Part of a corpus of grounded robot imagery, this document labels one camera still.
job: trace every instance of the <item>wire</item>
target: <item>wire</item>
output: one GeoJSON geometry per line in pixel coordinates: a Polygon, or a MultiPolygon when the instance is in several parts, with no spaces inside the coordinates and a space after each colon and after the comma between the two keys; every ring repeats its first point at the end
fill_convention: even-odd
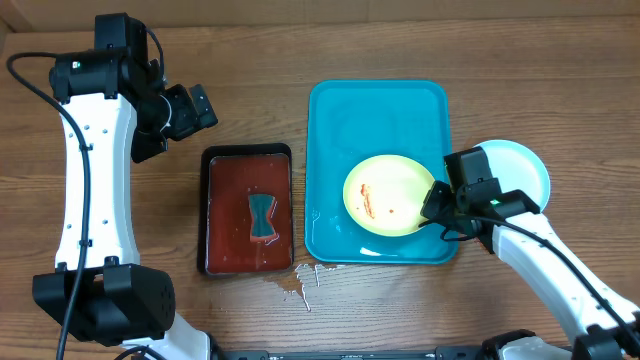
{"type": "Polygon", "coordinates": [[[142,345],[135,346],[135,347],[132,347],[131,349],[127,349],[123,351],[120,355],[116,356],[115,359],[113,360],[123,360],[127,356],[133,355],[137,352],[141,353],[142,356],[149,354],[156,360],[167,360],[164,356],[160,355],[157,351],[153,350],[149,346],[142,346],[142,345]]]}
{"type": "Polygon", "coordinates": [[[58,340],[58,350],[56,351],[56,359],[62,360],[64,358],[64,348],[67,342],[67,334],[69,332],[69,324],[71,323],[71,316],[73,314],[73,309],[75,308],[76,301],[78,300],[78,292],[80,289],[80,282],[82,279],[82,274],[84,272],[84,265],[87,259],[87,247],[89,245],[89,208],[91,201],[91,172],[89,169],[89,149],[87,148],[87,143],[84,140],[84,136],[80,131],[80,127],[73,120],[71,115],[65,110],[62,105],[60,105],[57,101],[55,101],[51,96],[45,94],[42,90],[38,89],[35,85],[31,84],[25,78],[20,76],[15,69],[13,68],[13,62],[21,59],[21,58],[37,58],[37,57],[47,57],[47,58],[57,58],[57,54],[47,53],[47,52],[25,52],[11,55],[7,59],[7,70],[9,73],[22,85],[24,85],[27,89],[31,90],[34,94],[38,95],[42,100],[46,101],[49,105],[53,106],[65,120],[69,123],[69,126],[73,129],[74,134],[76,135],[76,139],[78,139],[78,144],[80,145],[80,153],[82,155],[82,170],[84,174],[84,195],[82,202],[82,230],[80,234],[80,256],[78,258],[78,269],[76,270],[76,277],[73,281],[73,288],[71,289],[71,294],[69,296],[69,303],[67,304],[67,309],[64,313],[64,320],[62,321],[62,328],[60,329],[60,338],[58,340]]]}
{"type": "Polygon", "coordinates": [[[151,39],[153,39],[153,42],[156,43],[156,47],[158,48],[158,54],[160,57],[160,79],[159,79],[160,84],[159,85],[162,85],[162,83],[164,82],[164,52],[162,51],[162,46],[160,46],[160,41],[158,41],[158,37],[153,32],[153,30],[149,29],[148,27],[145,27],[144,30],[147,32],[147,34],[149,34],[149,36],[151,36],[151,39]]]}
{"type": "Polygon", "coordinates": [[[596,299],[598,304],[618,323],[618,326],[620,326],[620,329],[622,329],[622,331],[630,341],[629,345],[633,348],[633,351],[636,352],[636,354],[631,354],[631,355],[637,356],[638,352],[640,352],[640,339],[638,339],[638,337],[633,333],[633,330],[629,327],[629,325],[627,325],[627,323],[620,317],[620,315],[618,315],[618,313],[616,313],[615,310],[613,310],[613,308],[609,304],[609,301],[603,298],[600,295],[600,293],[596,291],[596,289],[593,287],[593,285],[591,285],[589,280],[587,280],[587,278],[584,277],[584,275],[571,262],[571,260],[569,260],[569,258],[562,251],[558,250],[558,248],[553,246],[553,244],[551,244],[549,240],[543,239],[540,236],[532,233],[531,231],[521,228],[520,226],[508,223],[506,221],[496,220],[496,219],[483,217],[483,216],[458,215],[458,216],[450,217],[447,220],[453,220],[453,221],[475,220],[482,223],[490,223],[497,226],[504,226],[511,230],[517,231],[525,236],[530,237],[532,240],[536,241],[537,243],[549,249],[549,251],[551,251],[554,255],[556,255],[569,268],[569,270],[573,272],[573,274],[576,276],[576,278],[578,278],[578,280],[587,289],[587,291],[591,294],[591,296],[594,299],[596,299]]]}

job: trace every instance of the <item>table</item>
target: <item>table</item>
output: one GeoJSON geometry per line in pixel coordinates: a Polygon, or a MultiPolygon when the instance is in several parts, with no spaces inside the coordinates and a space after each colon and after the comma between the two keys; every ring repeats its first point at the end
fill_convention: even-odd
{"type": "MultiPolygon", "coordinates": [[[[549,311],[507,265],[467,243],[444,266],[321,268],[303,242],[308,96],[325,79],[431,79],[449,97],[454,150],[512,139],[548,165],[546,211],[606,283],[640,303],[640,18],[159,29],[171,83],[202,83],[213,129],[132,167],[142,264],[173,279],[179,312],[226,349],[426,349],[527,328],[566,344],[549,311]],[[293,151],[295,273],[212,280],[197,273],[200,154],[282,141],[293,151]]],[[[9,35],[19,51],[81,51],[93,34],[9,35]]],[[[49,91],[50,60],[20,73],[49,91]]],[[[0,71],[0,354],[51,358],[59,325],[31,298],[53,271],[64,213],[64,142],[49,105],[0,71]]],[[[67,358],[118,351],[72,340],[67,358]]]]}

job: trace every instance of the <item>black cable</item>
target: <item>black cable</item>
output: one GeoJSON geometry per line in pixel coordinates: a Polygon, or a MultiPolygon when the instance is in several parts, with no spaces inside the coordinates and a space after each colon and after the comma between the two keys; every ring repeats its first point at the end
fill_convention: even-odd
{"type": "Polygon", "coordinates": [[[160,41],[158,41],[158,37],[156,37],[156,34],[153,32],[153,30],[149,29],[148,27],[145,27],[144,29],[147,32],[147,34],[151,36],[151,39],[153,39],[153,42],[156,43],[156,47],[158,48],[158,54],[160,57],[160,79],[159,79],[160,84],[158,85],[162,85],[162,83],[164,82],[164,52],[162,51],[162,46],[160,46],[160,41]]]}
{"type": "Polygon", "coordinates": [[[35,57],[48,57],[55,59],[58,55],[47,52],[25,52],[11,55],[7,59],[7,70],[9,73],[27,89],[31,90],[34,94],[38,95],[41,99],[53,106],[65,120],[69,123],[69,126],[73,129],[73,132],[78,139],[80,145],[80,153],[82,154],[82,169],[84,174],[84,197],[82,202],[82,230],[80,235],[80,256],[78,258],[78,269],[76,270],[76,277],[73,281],[73,288],[71,289],[71,295],[69,296],[69,303],[64,313],[64,320],[62,322],[62,328],[60,329],[60,339],[58,340],[58,350],[56,351],[56,359],[62,360],[64,358],[64,348],[67,342],[67,334],[69,332],[69,324],[71,322],[71,316],[78,299],[78,291],[80,289],[80,280],[82,279],[82,273],[84,271],[84,263],[87,259],[87,247],[89,245],[89,205],[91,201],[91,172],[89,169],[89,149],[87,143],[84,140],[84,136],[80,131],[80,127],[73,120],[71,115],[65,110],[57,101],[51,96],[45,94],[42,90],[38,89],[35,85],[31,84],[13,68],[13,62],[21,58],[35,58],[35,57]]]}
{"type": "Polygon", "coordinates": [[[627,325],[627,323],[620,317],[620,315],[618,315],[618,313],[616,313],[615,310],[613,310],[609,302],[605,298],[603,298],[600,295],[600,293],[598,293],[598,291],[596,291],[596,289],[593,287],[593,285],[591,285],[589,280],[587,280],[587,278],[584,277],[584,275],[571,262],[571,260],[569,260],[569,258],[567,258],[567,256],[562,251],[558,250],[555,246],[553,246],[553,244],[551,244],[549,240],[543,239],[540,236],[532,233],[531,231],[521,228],[520,226],[508,223],[506,221],[496,220],[488,217],[473,216],[473,215],[458,215],[458,216],[453,216],[449,218],[449,220],[453,220],[453,221],[475,220],[482,223],[490,223],[493,225],[504,226],[511,230],[517,231],[525,236],[530,237],[532,240],[536,241],[537,243],[549,249],[549,251],[551,251],[554,255],[556,255],[569,268],[569,270],[573,272],[573,274],[576,276],[576,278],[578,278],[578,280],[587,289],[587,291],[591,294],[591,296],[594,299],[596,299],[598,304],[613,318],[613,320],[615,320],[618,323],[618,326],[620,326],[620,329],[622,329],[623,333],[628,338],[630,342],[629,345],[636,352],[636,354],[633,354],[633,355],[637,356],[637,353],[640,352],[640,339],[638,339],[638,337],[633,333],[633,330],[629,327],[629,325],[627,325]]]}
{"type": "Polygon", "coordinates": [[[160,355],[157,351],[153,350],[152,348],[150,348],[149,346],[135,346],[132,347],[131,349],[127,349],[125,351],[123,351],[120,355],[116,356],[115,359],[113,360],[123,360],[124,358],[126,358],[129,355],[133,355],[135,353],[143,353],[144,355],[149,354],[151,356],[153,356],[154,359],[156,360],[167,360],[164,356],[160,355]]]}

